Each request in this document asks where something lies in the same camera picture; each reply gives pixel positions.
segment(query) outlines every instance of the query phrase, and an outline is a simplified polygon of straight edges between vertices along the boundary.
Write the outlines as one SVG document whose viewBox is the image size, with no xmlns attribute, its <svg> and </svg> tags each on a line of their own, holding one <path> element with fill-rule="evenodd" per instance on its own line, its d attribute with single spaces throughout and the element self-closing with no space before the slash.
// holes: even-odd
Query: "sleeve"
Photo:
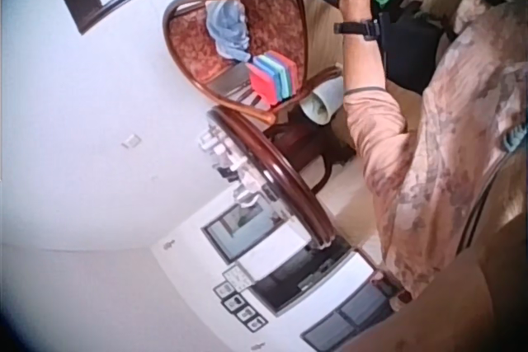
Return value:
<svg viewBox="0 0 528 352">
<path fill-rule="evenodd" d="M 346 123 L 364 161 L 365 183 L 382 201 L 394 194 L 410 164 L 407 123 L 398 102 L 381 87 L 345 93 Z"/>
</svg>

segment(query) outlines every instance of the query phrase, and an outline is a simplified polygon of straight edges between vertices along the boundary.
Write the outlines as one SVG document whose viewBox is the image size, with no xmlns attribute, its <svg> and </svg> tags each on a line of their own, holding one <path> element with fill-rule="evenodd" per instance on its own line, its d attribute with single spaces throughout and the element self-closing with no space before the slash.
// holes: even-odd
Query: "red notebook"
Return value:
<svg viewBox="0 0 528 352">
<path fill-rule="evenodd" d="M 269 54 L 277 58 L 288 68 L 288 71 L 290 72 L 290 76 L 291 76 L 291 83 L 294 88 L 294 94 L 299 92 L 300 83 L 299 83 L 299 74 L 297 74 L 297 64 L 291 59 L 289 59 L 288 57 L 285 57 L 284 55 L 277 53 L 276 51 L 273 51 L 272 49 L 267 51 L 266 54 Z"/>
<path fill-rule="evenodd" d="M 246 66 L 249 69 L 249 80 L 251 81 L 252 89 L 269 105 L 276 105 L 278 100 L 273 78 L 250 63 L 246 63 Z"/>
</svg>

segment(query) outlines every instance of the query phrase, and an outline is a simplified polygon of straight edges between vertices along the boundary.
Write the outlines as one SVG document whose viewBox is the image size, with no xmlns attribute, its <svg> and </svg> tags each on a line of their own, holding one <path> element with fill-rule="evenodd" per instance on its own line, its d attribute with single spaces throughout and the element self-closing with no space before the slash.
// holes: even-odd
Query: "black bag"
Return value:
<svg viewBox="0 0 528 352">
<path fill-rule="evenodd" d="M 436 51 L 446 29 L 416 9 L 404 12 L 386 29 L 387 78 L 421 95 L 435 72 Z"/>
</svg>

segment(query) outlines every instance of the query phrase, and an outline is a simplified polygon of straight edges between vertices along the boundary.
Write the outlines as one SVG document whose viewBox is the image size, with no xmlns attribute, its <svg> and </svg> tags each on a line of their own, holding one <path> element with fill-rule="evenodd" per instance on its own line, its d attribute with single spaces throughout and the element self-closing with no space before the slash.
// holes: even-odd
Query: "stacked notebooks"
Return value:
<svg viewBox="0 0 528 352">
<path fill-rule="evenodd" d="M 268 51 L 246 63 L 252 89 L 270 106 L 291 98 L 299 87 L 297 65 L 276 51 Z"/>
</svg>

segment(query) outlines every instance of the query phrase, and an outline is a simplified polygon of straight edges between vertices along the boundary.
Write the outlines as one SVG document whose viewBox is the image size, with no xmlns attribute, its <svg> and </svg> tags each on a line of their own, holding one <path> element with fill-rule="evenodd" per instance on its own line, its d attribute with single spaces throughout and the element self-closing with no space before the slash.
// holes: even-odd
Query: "wristwatch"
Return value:
<svg viewBox="0 0 528 352">
<path fill-rule="evenodd" d="M 333 26 L 333 33 L 337 35 L 362 35 L 366 41 L 373 41 L 381 37 L 381 25 L 377 19 L 336 23 Z"/>
</svg>

